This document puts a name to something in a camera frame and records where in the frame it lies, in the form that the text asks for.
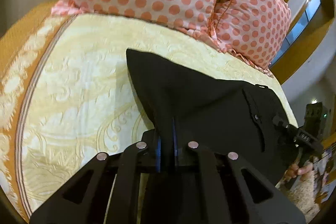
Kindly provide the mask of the person right hand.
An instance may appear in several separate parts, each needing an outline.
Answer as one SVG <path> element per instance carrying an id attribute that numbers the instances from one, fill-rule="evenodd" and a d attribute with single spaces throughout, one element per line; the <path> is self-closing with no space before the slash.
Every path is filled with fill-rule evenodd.
<path id="1" fill-rule="evenodd" d="M 313 164 L 308 162 L 305 166 L 299 167 L 297 164 L 292 164 L 284 174 L 284 180 L 290 181 L 293 178 L 301 176 L 300 180 L 305 181 L 313 174 Z"/>

